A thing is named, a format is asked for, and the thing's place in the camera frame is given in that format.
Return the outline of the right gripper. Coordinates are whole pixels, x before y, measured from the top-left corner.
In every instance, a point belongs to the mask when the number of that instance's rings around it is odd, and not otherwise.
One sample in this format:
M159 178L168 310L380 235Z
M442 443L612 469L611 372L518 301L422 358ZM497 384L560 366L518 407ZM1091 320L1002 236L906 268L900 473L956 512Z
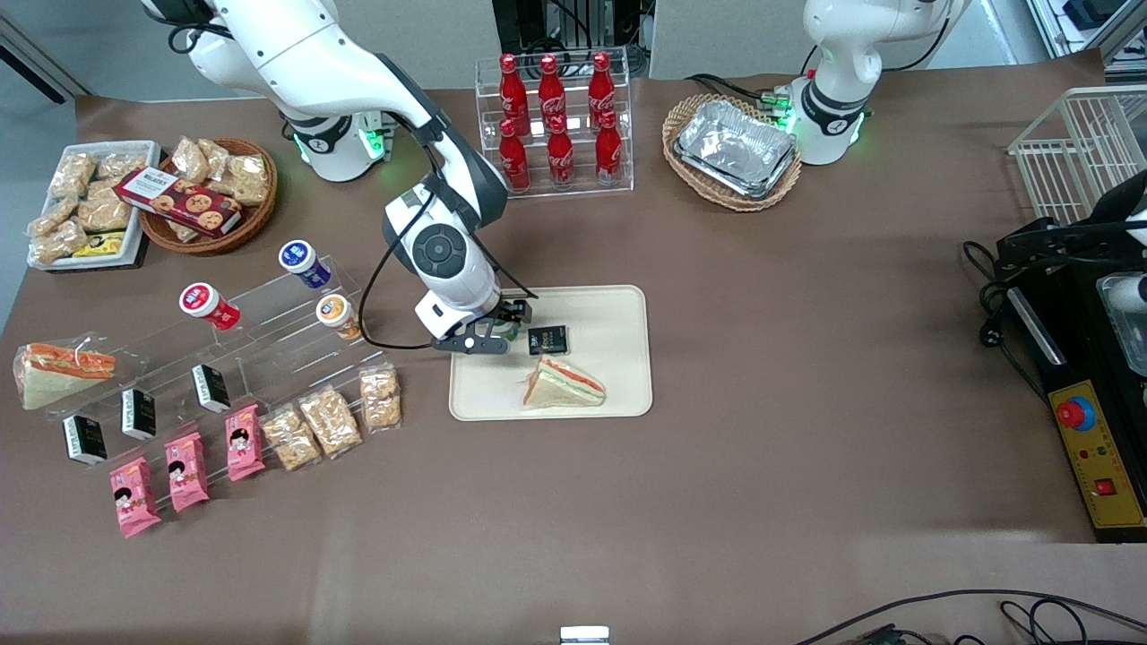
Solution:
M477 290L466 286L437 286L428 289L426 296L418 301L414 312L419 322L434 336L435 350L498 356L512 351L513 340L517 339L517 325L532 322L532 306L528 298L500 301L499 285L479 286ZM491 314L493 309L496 319L508 325L468 325L484 314ZM459 331L465 326L466 331Z

